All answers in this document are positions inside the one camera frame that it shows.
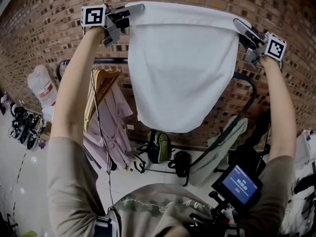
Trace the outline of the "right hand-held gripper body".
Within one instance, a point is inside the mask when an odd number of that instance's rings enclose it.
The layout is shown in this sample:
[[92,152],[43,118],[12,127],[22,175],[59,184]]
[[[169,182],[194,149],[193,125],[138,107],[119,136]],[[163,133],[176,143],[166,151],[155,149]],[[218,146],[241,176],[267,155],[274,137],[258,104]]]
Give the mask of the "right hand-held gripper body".
[[246,50],[245,60],[253,67],[262,56],[269,56],[282,66],[283,55],[286,50],[286,41],[273,33],[261,34],[253,29],[241,27],[239,29],[239,42]]

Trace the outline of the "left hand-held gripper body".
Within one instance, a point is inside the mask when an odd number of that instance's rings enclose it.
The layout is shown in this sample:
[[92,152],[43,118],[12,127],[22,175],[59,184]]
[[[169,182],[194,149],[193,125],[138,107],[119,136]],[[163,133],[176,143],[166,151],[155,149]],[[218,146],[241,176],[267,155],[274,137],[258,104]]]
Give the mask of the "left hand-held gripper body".
[[83,34],[92,27],[100,26],[104,30],[103,45],[108,47],[120,40],[121,32],[130,26],[129,12],[119,8],[110,9],[107,4],[99,6],[82,6],[80,24]]

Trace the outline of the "black clothes rack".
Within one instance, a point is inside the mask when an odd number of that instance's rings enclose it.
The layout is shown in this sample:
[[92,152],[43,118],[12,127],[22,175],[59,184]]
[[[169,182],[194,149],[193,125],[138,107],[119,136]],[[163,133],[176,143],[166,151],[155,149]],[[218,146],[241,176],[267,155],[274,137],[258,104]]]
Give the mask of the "black clothes rack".
[[[96,65],[97,68],[98,68],[98,65],[101,65],[101,64],[102,65],[105,65],[105,64],[125,64],[125,65],[127,65],[127,58],[96,58],[94,60],[94,65]],[[246,116],[249,108],[251,107],[251,105],[253,104],[253,102],[256,99],[257,87],[256,87],[255,82],[253,81],[253,79],[251,79],[250,77],[248,77],[248,76],[246,76],[244,74],[237,73],[237,72],[234,72],[233,78],[248,82],[252,86],[253,93],[252,93],[250,99],[248,100],[248,102],[246,103],[246,105],[243,107],[243,109],[239,113],[239,115],[229,124],[229,126],[227,128],[225,128],[225,130],[203,152],[203,154],[201,156],[199,156],[193,163],[191,163],[187,167],[188,173],[186,175],[186,182],[185,182],[183,187],[186,187],[188,182],[189,182],[189,175],[190,175],[189,173],[190,173],[190,170],[193,168],[193,166],[195,166],[198,162],[200,162],[204,157],[206,157],[206,155],[208,153],[211,152],[211,150],[215,149],[220,143],[222,143],[228,137],[228,135],[236,127],[237,123],[241,120],[241,118]]]

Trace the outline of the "white towel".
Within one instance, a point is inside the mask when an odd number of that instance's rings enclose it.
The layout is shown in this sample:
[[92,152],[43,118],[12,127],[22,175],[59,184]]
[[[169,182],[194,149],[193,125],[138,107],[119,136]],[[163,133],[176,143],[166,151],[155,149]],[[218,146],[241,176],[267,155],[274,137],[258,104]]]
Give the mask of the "white towel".
[[234,14],[146,1],[130,17],[128,68],[138,120],[164,132],[199,127],[232,79]]

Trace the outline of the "person's right forearm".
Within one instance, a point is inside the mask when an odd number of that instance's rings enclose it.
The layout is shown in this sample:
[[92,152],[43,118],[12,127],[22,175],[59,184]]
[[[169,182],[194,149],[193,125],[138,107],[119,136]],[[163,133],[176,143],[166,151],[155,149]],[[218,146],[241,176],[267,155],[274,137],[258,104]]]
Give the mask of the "person's right forearm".
[[271,149],[269,161],[287,156],[295,158],[296,117],[279,63],[269,56],[260,58],[267,77],[271,112]]

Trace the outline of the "person's left forearm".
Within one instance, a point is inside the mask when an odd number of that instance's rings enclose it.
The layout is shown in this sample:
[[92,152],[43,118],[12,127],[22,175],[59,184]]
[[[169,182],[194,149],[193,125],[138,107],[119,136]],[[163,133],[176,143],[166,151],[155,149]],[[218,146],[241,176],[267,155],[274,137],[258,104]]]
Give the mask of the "person's left forearm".
[[59,85],[50,138],[67,138],[83,145],[84,112],[89,80],[97,48],[105,29],[95,26],[86,31]]

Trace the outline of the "row of wooden hangers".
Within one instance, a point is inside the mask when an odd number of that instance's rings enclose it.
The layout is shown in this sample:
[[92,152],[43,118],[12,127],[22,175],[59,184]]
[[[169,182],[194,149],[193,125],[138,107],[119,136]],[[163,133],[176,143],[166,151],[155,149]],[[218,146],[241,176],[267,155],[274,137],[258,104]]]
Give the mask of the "row of wooden hangers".
[[96,112],[96,107],[102,102],[113,84],[117,81],[121,71],[109,71],[103,69],[92,70],[88,97],[84,112],[84,131],[88,131],[89,123]]

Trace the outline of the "black office chair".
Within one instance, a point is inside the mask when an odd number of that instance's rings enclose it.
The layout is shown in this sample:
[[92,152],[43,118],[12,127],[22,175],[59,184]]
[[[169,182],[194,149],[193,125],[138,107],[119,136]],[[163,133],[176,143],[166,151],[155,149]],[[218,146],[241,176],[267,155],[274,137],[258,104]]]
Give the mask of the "black office chair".
[[267,110],[258,117],[256,127],[245,142],[239,145],[236,150],[229,151],[228,165],[238,160],[246,170],[255,176],[259,176],[266,163],[254,147],[260,142],[262,136],[268,132],[270,123],[271,114],[270,110]]

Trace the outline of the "white storage box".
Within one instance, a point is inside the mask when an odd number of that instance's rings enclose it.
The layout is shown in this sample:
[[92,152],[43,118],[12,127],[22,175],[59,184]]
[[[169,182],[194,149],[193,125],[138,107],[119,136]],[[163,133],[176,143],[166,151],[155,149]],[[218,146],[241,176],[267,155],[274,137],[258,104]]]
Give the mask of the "white storage box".
[[316,132],[303,130],[296,138],[295,168],[301,169],[316,159]]

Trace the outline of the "pink robe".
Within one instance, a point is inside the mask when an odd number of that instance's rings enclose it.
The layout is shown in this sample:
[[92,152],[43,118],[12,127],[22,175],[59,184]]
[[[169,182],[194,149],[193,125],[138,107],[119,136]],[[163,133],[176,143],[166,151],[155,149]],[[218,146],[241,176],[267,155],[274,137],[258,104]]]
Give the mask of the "pink robe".
[[102,137],[107,143],[109,156],[123,170],[130,165],[126,156],[131,151],[124,118],[133,114],[117,83],[114,83],[98,106],[84,133],[83,145],[102,168],[108,165],[108,157]]

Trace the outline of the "cardboard box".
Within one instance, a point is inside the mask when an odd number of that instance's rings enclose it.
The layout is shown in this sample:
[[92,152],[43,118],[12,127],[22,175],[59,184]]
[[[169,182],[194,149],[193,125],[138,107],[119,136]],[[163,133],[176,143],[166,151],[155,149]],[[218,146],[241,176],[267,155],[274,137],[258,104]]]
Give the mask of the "cardboard box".
[[39,136],[42,140],[48,141],[50,139],[51,127],[52,127],[52,124],[51,122],[48,121],[45,124],[45,128],[43,129],[42,133]]

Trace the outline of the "pale green garment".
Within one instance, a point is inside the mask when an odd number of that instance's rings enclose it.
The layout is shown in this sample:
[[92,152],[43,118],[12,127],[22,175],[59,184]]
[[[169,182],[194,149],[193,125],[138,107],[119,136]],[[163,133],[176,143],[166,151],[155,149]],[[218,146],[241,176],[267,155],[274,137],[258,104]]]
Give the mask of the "pale green garment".
[[201,186],[226,156],[237,138],[247,130],[248,119],[232,117],[222,134],[208,140],[209,147],[190,167],[189,182]]

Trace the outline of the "pile of dark shoes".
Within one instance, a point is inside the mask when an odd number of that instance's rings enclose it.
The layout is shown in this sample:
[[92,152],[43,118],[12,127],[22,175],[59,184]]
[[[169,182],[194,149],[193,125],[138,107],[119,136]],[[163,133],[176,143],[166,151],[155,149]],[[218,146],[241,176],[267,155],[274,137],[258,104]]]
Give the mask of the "pile of dark shoes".
[[40,142],[45,123],[42,115],[28,111],[15,103],[10,104],[10,113],[13,116],[8,137],[25,145],[27,150],[33,151]]

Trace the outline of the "black floor equipment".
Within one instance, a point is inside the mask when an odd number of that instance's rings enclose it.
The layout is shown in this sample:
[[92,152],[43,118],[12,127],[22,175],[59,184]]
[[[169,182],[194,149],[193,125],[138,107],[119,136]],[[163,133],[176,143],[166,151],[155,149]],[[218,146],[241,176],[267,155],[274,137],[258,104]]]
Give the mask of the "black floor equipment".
[[304,219],[308,219],[311,212],[316,208],[316,174],[310,174],[302,179],[298,179],[297,184],[292,187],[293,195],[297,195],[310,187],[314,187],[314,192],[305,198],[305,209],[302,211]]

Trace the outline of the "black green backpack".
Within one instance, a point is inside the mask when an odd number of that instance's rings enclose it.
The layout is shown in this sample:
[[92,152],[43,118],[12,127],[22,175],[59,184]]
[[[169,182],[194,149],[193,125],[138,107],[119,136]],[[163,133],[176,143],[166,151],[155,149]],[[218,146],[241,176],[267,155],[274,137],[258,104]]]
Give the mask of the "black green backpack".
[[147,134],[147,142],[139,149],[140,153],[146,153],[153,164],[160,164],[170,159],[172,147],[166,133],[151,130]]

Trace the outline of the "black screen device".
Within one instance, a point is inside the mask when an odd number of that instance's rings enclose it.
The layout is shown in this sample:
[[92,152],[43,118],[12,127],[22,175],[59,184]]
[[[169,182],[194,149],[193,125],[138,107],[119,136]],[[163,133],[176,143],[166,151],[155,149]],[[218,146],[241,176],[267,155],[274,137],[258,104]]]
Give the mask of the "black screen device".
[[261,197],[263,184],[243,161],[236,160],[212,184],[217,191],[238,213],[250,210]]

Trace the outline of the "black bag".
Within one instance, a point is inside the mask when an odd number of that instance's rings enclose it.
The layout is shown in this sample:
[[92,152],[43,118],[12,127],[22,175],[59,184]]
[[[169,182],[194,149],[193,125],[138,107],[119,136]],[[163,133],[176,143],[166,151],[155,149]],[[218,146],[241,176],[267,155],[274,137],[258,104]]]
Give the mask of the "black bag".
[[185,151],[178,151],[168,163],[170,169],[174,169],[178,177],[184,178],[189,174],[191,155]]

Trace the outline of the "white black sneaker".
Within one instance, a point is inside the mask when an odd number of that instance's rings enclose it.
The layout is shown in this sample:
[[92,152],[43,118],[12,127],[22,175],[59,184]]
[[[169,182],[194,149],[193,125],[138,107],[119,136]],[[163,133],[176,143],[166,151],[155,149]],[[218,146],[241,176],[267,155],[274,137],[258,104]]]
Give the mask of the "white black sneaker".
[[145,172],[145,168],[147,166],[147,162],[142,157],[140,157],[139,155],[128,155],[128,157],[133,162],[134,168],[140,174],[143,174]]

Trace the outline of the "person's beige t-shirt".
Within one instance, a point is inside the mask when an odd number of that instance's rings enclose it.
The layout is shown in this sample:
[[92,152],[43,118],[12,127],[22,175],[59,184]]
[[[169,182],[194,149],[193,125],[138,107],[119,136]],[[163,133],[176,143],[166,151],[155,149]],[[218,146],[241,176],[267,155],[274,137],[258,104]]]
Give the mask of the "person's beige t-shirt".
[[[280,156],[260,175],[261,198],[238,220],[245,237],[279,233],[294,180],[294,162]],[[96,222],[121,223],[121,237],[190,237],[190,215],[211,218],[210,206],[174,184],[150,184],[122,197],[105,212],[96,189],[97,174],[83,148],[67,138],[53,138],[47,152],[49,217],[56,237],[95,237]]]

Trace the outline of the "black chest rig mount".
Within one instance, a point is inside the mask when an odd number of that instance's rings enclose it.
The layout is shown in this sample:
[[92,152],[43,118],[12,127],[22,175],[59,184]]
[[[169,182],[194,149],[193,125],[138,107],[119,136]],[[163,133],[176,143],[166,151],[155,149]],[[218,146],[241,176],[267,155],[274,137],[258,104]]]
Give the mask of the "black chest rig mount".
[[209,196],[218,202],[215,208],[211,208],[212,219],[191,213],[190,218],[194,222],[185,224],[190,236],[202,237],[203,234],[211,234],[211,237],[245,237],[244,230],[222,212],[228,208],[228,202],[221,200],[216,191],[212,191]]

